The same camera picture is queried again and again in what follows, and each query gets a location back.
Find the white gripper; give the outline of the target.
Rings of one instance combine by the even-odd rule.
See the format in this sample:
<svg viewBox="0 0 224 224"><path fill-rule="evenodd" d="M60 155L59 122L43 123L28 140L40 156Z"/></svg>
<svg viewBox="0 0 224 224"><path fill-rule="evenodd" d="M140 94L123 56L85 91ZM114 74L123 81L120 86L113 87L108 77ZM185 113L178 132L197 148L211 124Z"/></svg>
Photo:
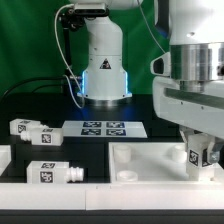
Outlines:
<svg viewBox="0 0 224 224"><path fill-rule="evenodd" d="M182 125L179 132L185 148L194 130L224 139L223 80L207 82L202 93L194 93L181 91L171 78L157 76L153 81L153 105L159 118ZM208 143L209 165L219 162L223 147L223 141Z"/></svg>

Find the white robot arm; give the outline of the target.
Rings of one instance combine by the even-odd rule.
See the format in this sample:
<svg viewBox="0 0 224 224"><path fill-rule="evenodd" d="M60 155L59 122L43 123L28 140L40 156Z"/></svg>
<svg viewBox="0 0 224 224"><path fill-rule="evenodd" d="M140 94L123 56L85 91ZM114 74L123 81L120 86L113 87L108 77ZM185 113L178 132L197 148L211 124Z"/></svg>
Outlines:
<svg viewBox="0 0 224 224"><path fill-rule="evenodd" d="M224 148L224 0L146 0L156 37L136 22L127 37L131 89L152 93L156 115L207 134L207 162Z"/></svg>

